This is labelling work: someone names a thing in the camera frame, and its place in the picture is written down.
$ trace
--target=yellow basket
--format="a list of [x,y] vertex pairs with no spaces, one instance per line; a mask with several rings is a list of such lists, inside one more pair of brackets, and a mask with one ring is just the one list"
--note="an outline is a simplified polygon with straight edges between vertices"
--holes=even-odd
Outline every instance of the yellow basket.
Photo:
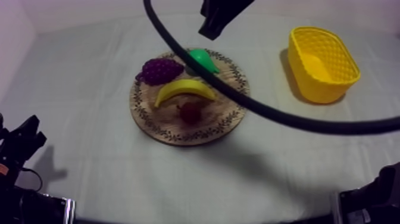
[[360,79],[360,70],[341,39],[317,27],[297,27],[290,33],[289,63],[301,94],[327,104],[339,99]]

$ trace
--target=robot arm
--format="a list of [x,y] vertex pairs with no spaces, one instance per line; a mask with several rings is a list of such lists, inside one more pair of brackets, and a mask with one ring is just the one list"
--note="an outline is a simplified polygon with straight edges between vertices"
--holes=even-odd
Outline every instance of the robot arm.
[[204,0],[200,13],[205,21],[199,33],[215,40],[226,25],[253,2],[254,0],[239,0],[233,4],[232,0]]

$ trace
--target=white tablecloth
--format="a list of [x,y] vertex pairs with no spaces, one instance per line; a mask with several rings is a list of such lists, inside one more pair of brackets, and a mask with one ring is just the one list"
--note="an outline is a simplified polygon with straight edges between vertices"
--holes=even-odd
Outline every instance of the white tablecloth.
[[[400,39],[384,33],[266,15],[240,15],[214,42],[203,17],[161,17],[185,47],[227,55],[248,76],[251,95],[272,107],[325,120],[400,114]],[[285,75],[296,26],[337,33],[362,77],[333,105],[298,100]],[[32,114],[48,137],[27,167],[43,192],[77,200],[77,215],[121,223],[261,223],[329,211],[331,192],[363,186],[400,161],[400,132],[328,136],[284,127],[248,112],[221,141],[175,148],[135,125],[129,90],[141,65],[168,51],[145,17],[40,35],[0,104],[9,129]],[[36,187],[34,176],[20,185]]]

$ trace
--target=banana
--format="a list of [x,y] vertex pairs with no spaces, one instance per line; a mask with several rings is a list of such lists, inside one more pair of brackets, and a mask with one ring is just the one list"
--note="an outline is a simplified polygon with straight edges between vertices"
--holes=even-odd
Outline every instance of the banana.
[[180,79],[170,82],[160,89],[154,106],[159,107],[163,101],[178,94],[196,94],[210,100],[216,98],[213,90],[202,82],[193,79]]

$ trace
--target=round wooden tray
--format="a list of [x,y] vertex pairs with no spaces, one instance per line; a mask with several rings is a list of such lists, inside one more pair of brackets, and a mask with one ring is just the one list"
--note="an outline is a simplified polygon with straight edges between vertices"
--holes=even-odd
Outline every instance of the round wooden tray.
[[[249,84],[241,69],[229,58],[222,54],[206,49],[212,61],[220,69],[217,77],[249,95]],[[158,58],[174,59],[180,64],[184,62],[173,52],[160,55]],[[195,79],[200,77],[190,76],[184,71],[177,79]],[[135,81],[129,96],[130,112],[136,124],[148,135],[163,143],[177,146],[190,146],[204,144],[232,131],[243,119],[246,109],[231,101],[219,91],[214,90],[217,99],[208,101],[194,95],[177,95],[164,101],[159,108],[154,107],[154,102],[160,86],[148,86],[143,82]],[[195,102],[203,106],[202,120],[195,125],[187,125],[179,117],[178,106],[186,102]]]

